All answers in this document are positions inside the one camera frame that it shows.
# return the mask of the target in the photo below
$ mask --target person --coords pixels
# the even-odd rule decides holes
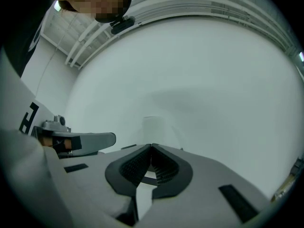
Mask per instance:
[[[2,22],[4,32],[1,44],[10,63],[21,77],[33,55],[40,36],[42,20],[55,0],[4,0],[13,5],[4,9]],[[64,10],[87,14],[101,23],[121,19],[132,0],[58,0]]]

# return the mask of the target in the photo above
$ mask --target white curved wall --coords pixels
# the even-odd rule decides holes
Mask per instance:
[[[67,109],[73,132],[116,134],[105,152],[141,143],[143,118],[162,117],[162,144],[224,163],[269,198],[303,152],[296,68],[219,21],[167,20],[124,37],[82,70]]]

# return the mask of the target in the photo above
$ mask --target black rubber strip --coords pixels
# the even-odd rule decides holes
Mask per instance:
[[[149,184],[149,185],[153,185],[153,186],[157,186],[157,181],[154,178],[150,178],[150,177],[143,177],[142,183],[145,184]]]
[[[134,146],[136,146],[136,144],[133,144],[133,145],[130,145],[130,146],[127,146],[127,147],[123,147],[123,148],[121,148],[121,150],[129,149],[129,148],[134,147]]]
[[[98,152],[99,152],[99,151],[92,152],[92,153],[89,153],[89,154],[84,154],[84,155],[78,155],[77,157],[91,156],[91,155],[98,155]]]
[[[86,164],[79,164],[79,165],[72,165],[65,167],[65,170],[67,173],[82,170],[84,168],[87,168],[88,166]]]
[[[232,185],[218,188],[240,220],[245,223],[258,214],[249,202]]]

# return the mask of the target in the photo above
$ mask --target ceiling light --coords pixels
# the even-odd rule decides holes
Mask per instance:
[[[61,7],[60,7],[58,1],[55,2],[54,9],[55,9],[57,12],[59,12],[59,11],[61,10]]]
[[[304,55],[303,55],[303,52],[300,52],[299,56],[300,56],[301,61],[304,62]]]

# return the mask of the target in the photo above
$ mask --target ceiling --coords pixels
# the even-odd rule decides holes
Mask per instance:
[[[291,58],[301,51],[290,25],[270,0],[132,0],[126,16],[134,16],[135,25],[112,35],[109,24],[98,23],[83,14],[57,12],[52,6],[44,19],[41,35],[66,54],[66,64],[78,69],[122,34],[178,16],[229,20],[271,40]]]

